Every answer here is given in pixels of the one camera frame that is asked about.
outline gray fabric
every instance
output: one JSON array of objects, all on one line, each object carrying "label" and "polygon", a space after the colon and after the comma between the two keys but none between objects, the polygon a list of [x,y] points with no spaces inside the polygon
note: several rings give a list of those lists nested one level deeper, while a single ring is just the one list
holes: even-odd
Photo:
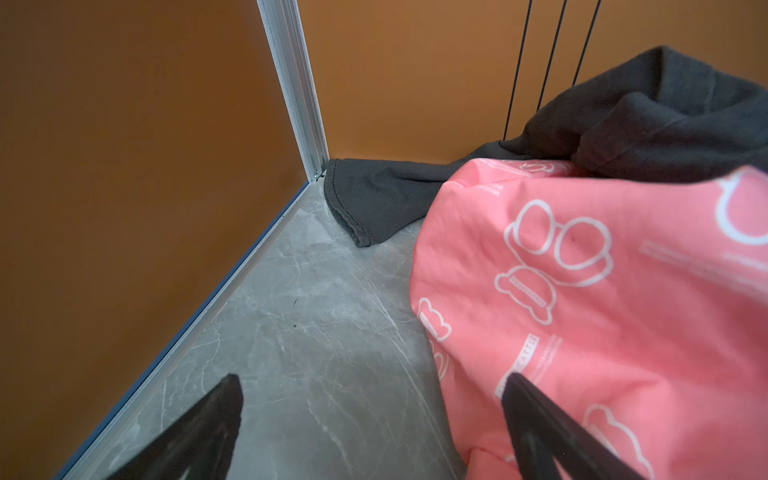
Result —
[{"label": "gray fabric", "polygon": [[424,217],[466,161],[571,160],[599,177],[690,183],[752,164],[768,171],[768,91],[668,47],[570,88],[520,137],[449,165],[331,160],[326,202],[358,247]]}]

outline gray marble tile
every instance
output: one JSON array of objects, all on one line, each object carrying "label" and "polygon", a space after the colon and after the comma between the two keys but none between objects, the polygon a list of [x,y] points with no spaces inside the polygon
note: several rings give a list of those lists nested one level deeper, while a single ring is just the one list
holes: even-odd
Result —
[{"label": "gray marble tile", "polygon": [[227,373],[243,385],[228,478],[463,478],[409,305],[420,223],[359,249],[322,182],[115,443],[126,462]]}]

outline pink fabric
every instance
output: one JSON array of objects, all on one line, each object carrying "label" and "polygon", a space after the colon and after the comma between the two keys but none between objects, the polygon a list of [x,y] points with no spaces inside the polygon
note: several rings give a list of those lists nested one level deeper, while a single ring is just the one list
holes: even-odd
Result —
[{"label": "pink fabric", "polygon": [[566,177],[475,159],[414,252],[468,478],[519,478],[500,395],[522,372],[645,478],[768,475],[768,176]]}]

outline clothing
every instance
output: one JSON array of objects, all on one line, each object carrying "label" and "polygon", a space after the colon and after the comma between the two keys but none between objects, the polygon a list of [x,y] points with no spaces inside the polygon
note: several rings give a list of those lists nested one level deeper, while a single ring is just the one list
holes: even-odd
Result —
[{"label": "clothing", "polygon": [[358,247],[381,243],[424,217],[440,185],[477,157],[570,160],[592,176],[649,182],[768,171],[768,91],[657,47],[558,95],[520,137],[452,164],[331,160],[326,201]]},{"label": "clothing", "polygon": [[472,160],[422,225],[411,306],[467,479],[519,478],[513,372],[645,478],[764,477],[768,175],[576,173]]}]

